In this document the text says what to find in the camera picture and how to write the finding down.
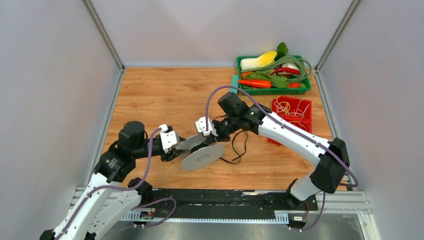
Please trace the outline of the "white perforated cable spool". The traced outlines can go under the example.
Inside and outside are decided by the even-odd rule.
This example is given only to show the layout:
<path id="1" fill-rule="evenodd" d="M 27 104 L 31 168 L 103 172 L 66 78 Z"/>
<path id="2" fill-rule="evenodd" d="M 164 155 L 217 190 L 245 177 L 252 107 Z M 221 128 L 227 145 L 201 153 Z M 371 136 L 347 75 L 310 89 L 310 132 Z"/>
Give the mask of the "white perforated cable spool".
<path id="1" fill-rule="evenodd" d="M 196 134 L 176 147 L 177 150 L 183 151 L 183 154 L 179 156 L 183 158 L 180 164 L 183 171 L 194 171 L 206 167 L 223 156 L 226 150 L 224 145 L 216 144 L 214 141 L 206 143 L 206 140 L 206 137 Z"/>

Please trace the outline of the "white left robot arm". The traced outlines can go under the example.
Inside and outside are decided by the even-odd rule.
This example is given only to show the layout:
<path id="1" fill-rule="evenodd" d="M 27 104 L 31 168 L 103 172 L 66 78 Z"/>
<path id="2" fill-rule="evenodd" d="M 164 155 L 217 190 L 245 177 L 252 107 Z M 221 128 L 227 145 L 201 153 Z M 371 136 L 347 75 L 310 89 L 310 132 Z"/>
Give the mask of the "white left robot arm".
<path id="1" fill-rule="evenodd" d="M 41 240 L 100 240 L 128 211 L 148 207 L 153 201 L 145 182 L 154 156 L 176 158 L 182 137 L 170 125 L 162 124 L 151 135 L 140 121 L 129 121 L 94 167 L 90 181 L 72 210 L 54 229 L 45 230 Z M 121 187 L 135 169 L 136 160 L 147 158 L 142 178 Z"/>

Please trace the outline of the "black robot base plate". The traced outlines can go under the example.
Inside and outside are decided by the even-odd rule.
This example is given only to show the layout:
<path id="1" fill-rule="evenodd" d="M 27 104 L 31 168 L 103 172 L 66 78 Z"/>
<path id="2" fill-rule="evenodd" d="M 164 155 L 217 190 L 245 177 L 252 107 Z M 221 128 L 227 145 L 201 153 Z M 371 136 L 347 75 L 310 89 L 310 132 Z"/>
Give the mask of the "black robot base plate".
<path id="1" fill-rule="evenodd" d="M 290 203 L 283 190 L 229 190 L 158 188 L 142 201 L 146 207 L 138 208 L 141 218 L 159 220 L 265 221 L 275 220 L 276 213 L 319 209 L 316 197 Z"/>

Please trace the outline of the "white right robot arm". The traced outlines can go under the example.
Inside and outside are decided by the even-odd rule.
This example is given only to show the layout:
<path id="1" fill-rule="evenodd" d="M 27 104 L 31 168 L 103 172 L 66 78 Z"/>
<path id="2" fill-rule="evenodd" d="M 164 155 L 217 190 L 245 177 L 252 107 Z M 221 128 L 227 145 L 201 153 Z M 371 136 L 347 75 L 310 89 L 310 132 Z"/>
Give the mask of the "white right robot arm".
<path id="1" fill-rule="evenodd" d="M 285 203 L 289 208 L 299 209 L 310 196 L 319 192 L 333 194 L 342 185 L 350 166 L 342 139 L 315 136 L 257 102 L 248 106 L 233 92 L 227 92 L 217 103 L 226 114 L 224 120 L 210 122 L 219 137 L 237 130 L 250 131 L 297 152 L 314 166 L 312 172 L 296 178 L 287 188 Z"/>

